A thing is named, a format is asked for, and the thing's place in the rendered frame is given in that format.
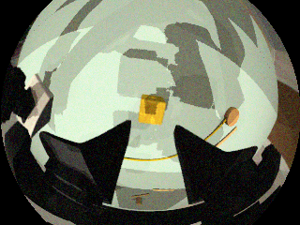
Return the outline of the round wooden button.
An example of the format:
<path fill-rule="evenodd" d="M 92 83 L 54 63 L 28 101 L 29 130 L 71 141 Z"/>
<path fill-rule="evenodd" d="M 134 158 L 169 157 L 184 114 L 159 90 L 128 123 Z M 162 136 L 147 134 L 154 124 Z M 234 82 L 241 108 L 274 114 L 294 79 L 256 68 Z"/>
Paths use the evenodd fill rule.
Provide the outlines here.
<path fill-rule="evenodd" d="M 229 108 L 226 110 L 225 115 L 224 115 L 224 120 L 226 125 L 229 125 L 229 127 L 233 127 L 235 125 L 236 121 L 239 120 L 239 110 L 236 108 Z"/>

